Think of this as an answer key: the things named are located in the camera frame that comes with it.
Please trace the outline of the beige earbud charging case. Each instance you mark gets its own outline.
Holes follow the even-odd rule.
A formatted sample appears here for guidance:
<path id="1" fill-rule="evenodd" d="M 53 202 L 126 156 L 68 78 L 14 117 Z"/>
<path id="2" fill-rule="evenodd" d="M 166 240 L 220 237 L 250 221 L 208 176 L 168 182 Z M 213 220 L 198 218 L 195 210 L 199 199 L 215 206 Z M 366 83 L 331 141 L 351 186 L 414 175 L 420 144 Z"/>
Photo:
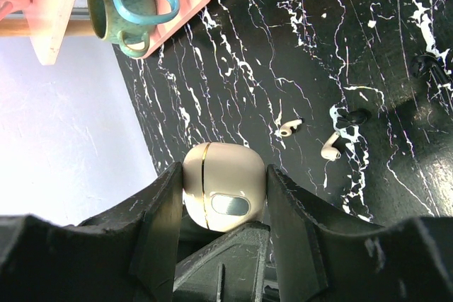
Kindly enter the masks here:
<path id="1" fill-rule="evenodd" d="M 226 233 L 249 221 L 262 221 L 266 168 L 252 149 L 205 142 L 183 161 L 184 202 L 190 218 L 211 231 Z"/>

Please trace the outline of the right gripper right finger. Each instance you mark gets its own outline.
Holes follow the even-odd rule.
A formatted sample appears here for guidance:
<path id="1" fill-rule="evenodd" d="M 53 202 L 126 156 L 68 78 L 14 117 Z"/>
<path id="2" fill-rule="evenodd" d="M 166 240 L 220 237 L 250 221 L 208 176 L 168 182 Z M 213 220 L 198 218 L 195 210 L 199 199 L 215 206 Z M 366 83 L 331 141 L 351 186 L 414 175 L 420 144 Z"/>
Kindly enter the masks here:
<path id="1" fill-rule="evenodd" d="M 282 301 L 451 301 L 452 219 L 385 227 L 341 211 L 267 169 Z"/>

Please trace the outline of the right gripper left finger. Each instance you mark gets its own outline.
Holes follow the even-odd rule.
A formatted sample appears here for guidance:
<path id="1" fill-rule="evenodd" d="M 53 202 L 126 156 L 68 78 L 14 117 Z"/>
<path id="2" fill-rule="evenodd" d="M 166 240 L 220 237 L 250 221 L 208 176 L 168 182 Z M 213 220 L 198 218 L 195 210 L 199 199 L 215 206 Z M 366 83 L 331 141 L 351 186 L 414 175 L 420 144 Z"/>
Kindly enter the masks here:
<path id="1" fill-rule="evenodd" d="M 77 226 L 1 217 L 2 301 L 170 301 L 182 165 Z"/>

